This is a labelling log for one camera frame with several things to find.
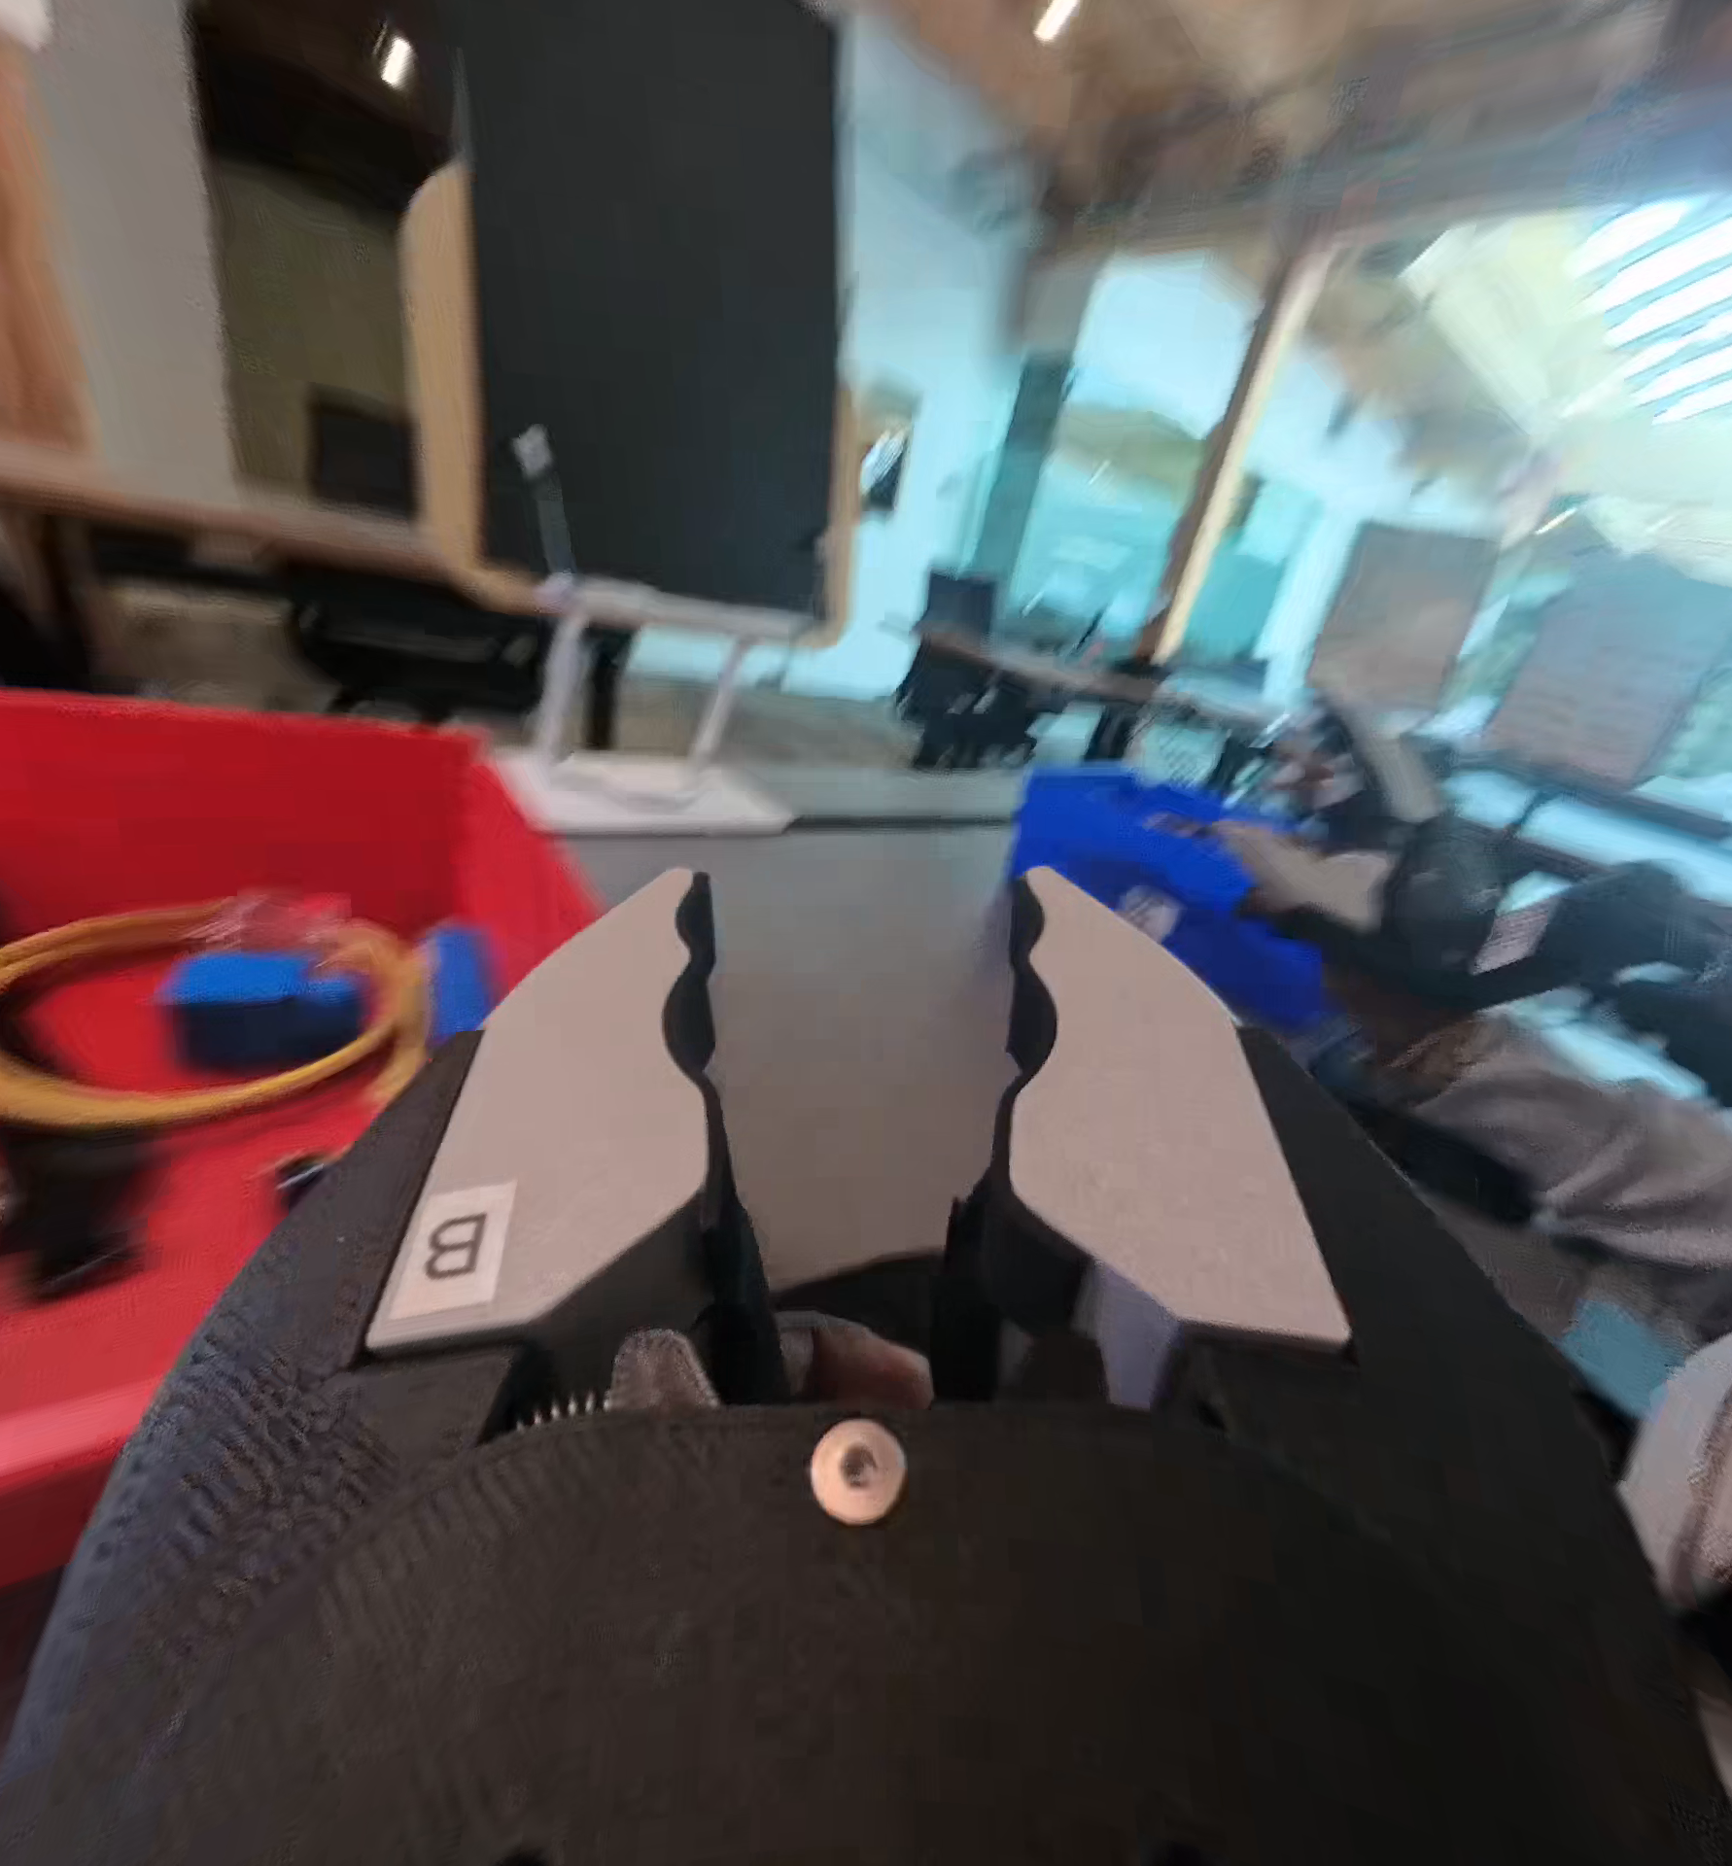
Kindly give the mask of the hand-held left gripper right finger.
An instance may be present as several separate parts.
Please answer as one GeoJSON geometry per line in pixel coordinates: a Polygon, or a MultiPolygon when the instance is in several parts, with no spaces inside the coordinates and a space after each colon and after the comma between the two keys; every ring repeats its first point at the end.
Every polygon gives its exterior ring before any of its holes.
{"type": "Polygon", "coordinates": [[[1056,870],[1012,889],[1016,1067],[932,1311],[938,1399],[1026,1382],[1164,1407],[1188,1348],[1349,1359],[1349,1312],[1246,1031],[1056,870]]]}

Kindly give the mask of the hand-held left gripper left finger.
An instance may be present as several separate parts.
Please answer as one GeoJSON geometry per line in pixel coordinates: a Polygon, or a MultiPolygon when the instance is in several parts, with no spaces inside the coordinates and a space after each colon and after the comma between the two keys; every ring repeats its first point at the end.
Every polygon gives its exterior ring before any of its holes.
{"type": "Polygon", "coordinates": [[[664,870],[542,960],[471,1036],[365,1359],[500,1348],[531,1407],[612,1407],[675,1336],[730,1407],[788,1375],[711,1088],[711,885],[664,870]]]}

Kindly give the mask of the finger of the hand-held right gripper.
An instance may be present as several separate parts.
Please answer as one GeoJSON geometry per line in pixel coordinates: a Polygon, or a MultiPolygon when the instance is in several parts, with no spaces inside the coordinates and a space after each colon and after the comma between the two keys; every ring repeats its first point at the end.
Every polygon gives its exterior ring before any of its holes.
{"type": "Polygon", "coordinates": [[[1395,870],[1388,851],[1320,851],[1251,823],[1215,827],[1215,844],[1246,882],[1245,914],[1262,919],[1317,916],[1357,936],[1382,928],[1385,889],[1395,870]]]}

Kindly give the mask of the blue plastic bin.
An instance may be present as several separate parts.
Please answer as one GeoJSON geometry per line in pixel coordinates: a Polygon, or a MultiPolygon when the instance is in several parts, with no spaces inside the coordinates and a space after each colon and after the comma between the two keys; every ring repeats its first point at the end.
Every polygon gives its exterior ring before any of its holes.
{"type": "Polygon", "coordinates": [[[1312,945],[1245,916],[1251,882],[1226,823],[1273,814],[1123,765],[1034,769],[1016,808],[1012,877],[1056,870],[1183,960],[1233,1015],[1277,1036],[1330,1021],[1312,945]]]}

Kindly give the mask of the blue square plastic tube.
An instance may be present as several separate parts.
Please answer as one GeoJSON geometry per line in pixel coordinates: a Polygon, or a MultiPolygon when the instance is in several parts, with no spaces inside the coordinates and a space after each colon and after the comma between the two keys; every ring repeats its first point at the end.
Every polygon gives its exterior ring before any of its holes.
{"type": "Polygon", "coordinates": [[[356,975],[304,952],[198,948],[153,988],[183,1067],[217,1078],[270,1078],[324,1061],[366,1031],[356,975]]]}

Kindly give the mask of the red plastic bin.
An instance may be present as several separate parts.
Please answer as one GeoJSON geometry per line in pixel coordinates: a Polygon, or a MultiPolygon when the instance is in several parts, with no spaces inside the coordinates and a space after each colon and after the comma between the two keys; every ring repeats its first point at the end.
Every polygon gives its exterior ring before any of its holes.
{"type": "MultiPolygon", "coordinates": [[[[0,941],[242,891],[332,894],[403,941],[477,924],[498,988],[600,916],[466,735],[0,691],[0,941]]],[[[272,1169],[366,1119],[348,1078],[155,1140],[129,1266],[75,1295],[32,1295],[0,1254],[0,1591],[67,1563],[164,1371],[272,1234],[272,1169]]]]}

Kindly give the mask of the wooden office desk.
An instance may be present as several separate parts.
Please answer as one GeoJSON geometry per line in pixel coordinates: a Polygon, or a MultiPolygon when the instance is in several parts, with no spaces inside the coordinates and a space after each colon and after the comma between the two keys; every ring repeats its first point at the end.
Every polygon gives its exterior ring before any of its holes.
{"type": "Polygon", "coordinates": [[[909,636],[892,708],[915,735],[912,773],[1029,765],[1044,722],[1070,708],[1095,718],[1089,765],[1130,760],[1154,728],[1215,735],[1217,746],[1262,746],[1280,728],[1258,699],[1183,688],[1158,662],[1112,655],[1097,623],[1046,645],[1001,634],[987,575],[932,572],[909,636]]]}

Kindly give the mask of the person's right hand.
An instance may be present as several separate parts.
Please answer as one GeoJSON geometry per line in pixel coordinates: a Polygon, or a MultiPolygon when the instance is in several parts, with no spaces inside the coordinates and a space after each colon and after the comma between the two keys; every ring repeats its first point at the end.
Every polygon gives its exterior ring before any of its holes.
{"type": "Polygon", "coordinates": [[[1421,1108],[1460,1084],[1483,1040],[1483,1015],[1462,1015],[1370,982],[1342,986],[1349,1084],[1374,1106],[1421,1108]]]}

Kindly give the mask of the person's left hand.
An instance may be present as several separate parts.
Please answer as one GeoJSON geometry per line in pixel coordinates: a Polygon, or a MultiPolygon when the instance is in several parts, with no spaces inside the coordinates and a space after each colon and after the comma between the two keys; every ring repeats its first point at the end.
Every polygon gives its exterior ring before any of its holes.
{"type": "Polygon", "coordinates": [[[926,1356],[857,1322],[788,1311],[773,1329],[794,1403],[925,1413],[933,1399],[926,1356]]]}

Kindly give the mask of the small blue plastic block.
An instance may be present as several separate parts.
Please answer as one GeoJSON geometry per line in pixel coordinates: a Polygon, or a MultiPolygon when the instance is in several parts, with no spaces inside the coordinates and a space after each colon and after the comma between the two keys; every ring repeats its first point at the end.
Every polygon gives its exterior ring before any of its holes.
{"type": "Polygon", "coordinates": [[[485,1031],[498,1003],[493,948],[480,924],[440,919],[419,941],[425,1048],[485,1031]]]}

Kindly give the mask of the whiteboard on stand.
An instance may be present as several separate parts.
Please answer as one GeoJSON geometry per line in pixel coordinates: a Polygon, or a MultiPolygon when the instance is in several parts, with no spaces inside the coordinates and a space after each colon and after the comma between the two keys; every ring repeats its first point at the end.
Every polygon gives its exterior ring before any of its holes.
{"type": "Polygon", "coordinates": [[[1495,537],[1359,524],[1305,691],[1366,712],[1435,712],[1495,565],[1495,537]]]}
{"type": "Polygon", "coordinates": [[[1480,751],[1631,788],[1728,652],[1732,586],[1655,558],[1602,562],[1541,603],[1480,751]]]}

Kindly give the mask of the white stand base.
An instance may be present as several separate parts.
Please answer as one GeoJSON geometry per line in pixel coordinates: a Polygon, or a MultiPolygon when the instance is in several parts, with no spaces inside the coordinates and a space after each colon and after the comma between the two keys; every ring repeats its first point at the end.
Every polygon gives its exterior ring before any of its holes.
{"type": "Polygon", "coordinates": [[[522,817],[565,842],[590,837],[773,837],[798,811],[756,780],[690,757],[533,751],[491,757],[522,817]]]}

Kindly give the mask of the small black object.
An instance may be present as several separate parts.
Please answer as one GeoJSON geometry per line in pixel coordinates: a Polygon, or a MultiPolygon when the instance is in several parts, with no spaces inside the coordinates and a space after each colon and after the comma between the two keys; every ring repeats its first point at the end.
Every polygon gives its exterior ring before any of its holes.
{"type": "Polygon", "coordinates": [[[153,1144],[135,1127],[0,1127],[6,1220],[26,1295],[82,1295],[129,1271],[153,1186],[153,1144]]]}

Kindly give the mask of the white bar with thin antenna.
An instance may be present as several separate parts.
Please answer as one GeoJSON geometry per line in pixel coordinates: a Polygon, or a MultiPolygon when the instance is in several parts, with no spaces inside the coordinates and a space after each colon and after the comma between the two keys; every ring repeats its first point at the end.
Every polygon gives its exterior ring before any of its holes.
{"type": "Polygon", "coordinates": [[[639,581],[573,572],[573,542],[544,427],[527,427],[516,433],[509,451],[516,460],[520,479],[527,485],[544,558],[544,577],[533,586],[533,608],[549,626],[549,646],[527,751],[542,752],[544,760],[571,757],[573,751],[567,751],[567,728],[573,699],[585,685],[585,652],[608,634],[637,636],[642,629],[657,629],[721,642],[722,646],[711,694],[699,712],[685,752],[699,765],[716,765],[747,660],[756,646],[798,646],[816,629],[816,623],[794,611],[675,598],[639,581]]]}

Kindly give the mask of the large black tilted board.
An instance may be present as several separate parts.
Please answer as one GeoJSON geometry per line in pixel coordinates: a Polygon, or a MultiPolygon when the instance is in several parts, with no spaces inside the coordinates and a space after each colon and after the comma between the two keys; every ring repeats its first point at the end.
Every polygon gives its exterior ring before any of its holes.
{"type": "Polygon", "coordinates": [[[435,4],[470,226],[406,263],[419,528],[811,619],[835,416],[835,38],[805,4],[435,4]]]}

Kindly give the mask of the wooden support post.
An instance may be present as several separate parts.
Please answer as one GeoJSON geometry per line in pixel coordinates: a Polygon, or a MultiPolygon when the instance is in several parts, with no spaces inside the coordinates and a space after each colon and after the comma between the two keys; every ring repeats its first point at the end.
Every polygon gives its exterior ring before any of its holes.
{"type": "Polygon", "coordinates": [[[1251,321],[1226,409],[1204,440],[1188,501],[1174,524],[1160,577],[1160,608],[1146,619],[1135,646],[1154,667],[1177,655],[1206,566],[1238,511],[1251,435],[1271,403],[1273,381],[1301,336],[1338,244],[1329,232],[1298,237],[1277,251],[1258,314],[1251,321]]]}

